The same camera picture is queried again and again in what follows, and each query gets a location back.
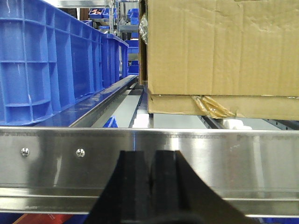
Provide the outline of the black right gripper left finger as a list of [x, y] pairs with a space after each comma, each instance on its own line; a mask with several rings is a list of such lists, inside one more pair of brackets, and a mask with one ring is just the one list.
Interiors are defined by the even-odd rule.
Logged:
[[140, 224], [148, 215], [149, 173], [142, 151], [120, 151], [86, 224]]

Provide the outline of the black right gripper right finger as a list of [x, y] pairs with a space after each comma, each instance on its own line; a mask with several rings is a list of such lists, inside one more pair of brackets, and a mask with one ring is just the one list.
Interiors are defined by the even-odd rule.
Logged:
[[155, 153], [151, 224], [255, 224], [195, 173], [180, 151]]

